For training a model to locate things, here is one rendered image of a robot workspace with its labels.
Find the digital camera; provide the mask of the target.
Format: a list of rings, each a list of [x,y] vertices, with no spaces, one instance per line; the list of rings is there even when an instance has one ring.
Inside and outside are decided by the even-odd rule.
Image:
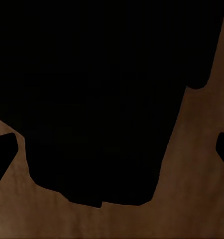
[[[96,208],[151,201],[223,20],[224,0],[0,0],[0,120],[34,182]]]

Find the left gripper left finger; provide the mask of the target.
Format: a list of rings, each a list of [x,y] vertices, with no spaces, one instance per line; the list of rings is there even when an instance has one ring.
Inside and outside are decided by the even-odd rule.
[[[14,133],[0,135],[0,180],[18,152]]]

